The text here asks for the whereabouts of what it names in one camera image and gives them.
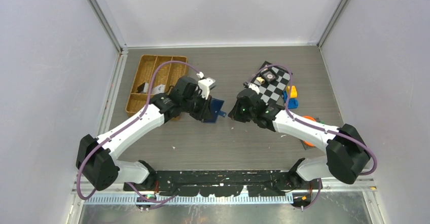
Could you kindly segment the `blue card holder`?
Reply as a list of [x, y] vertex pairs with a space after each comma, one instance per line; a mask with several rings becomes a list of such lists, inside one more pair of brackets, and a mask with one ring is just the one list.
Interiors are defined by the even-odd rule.
[[207, 111], [203, 116], [202, 123], [214, 124], [217, 122], [219, 117], [225, 118], [227, 113], [222, 111], [224, 100], [212, 98], [208, 105]]

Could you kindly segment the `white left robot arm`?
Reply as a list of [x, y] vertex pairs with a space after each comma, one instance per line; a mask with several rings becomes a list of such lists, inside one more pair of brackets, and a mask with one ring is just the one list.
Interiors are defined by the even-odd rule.
[[198, 121], [210, 120], [211, 89], [215, 80], [179, 78], [168, 93], [154, 95], [135, 115], [116, 128], [97, 137], [84, 136], [80, 141], [76, 166], [97, 191], [113, 183], [129, 182], [148, 191], [155, 186], [154, 170], [143, 160], [120, 161], [119, 156], [150, 131], [164, 125], [181, 113]]

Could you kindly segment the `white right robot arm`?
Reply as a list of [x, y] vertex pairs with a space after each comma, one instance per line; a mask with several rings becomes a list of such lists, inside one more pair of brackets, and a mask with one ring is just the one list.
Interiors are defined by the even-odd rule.
[[277, 103], [265, 103], [252, 89], [244, 89], [228, 116], [234, 121], [253, 122], [260, 128], [310, 142], [324, 152], [313, 159], [301, 158], [284, 175], [291, 187], [302, 189], [309, 182], [334, 177], [353, 184], [371, 159], [370, 151], [354, 126], [323, 125], [292, 113]]

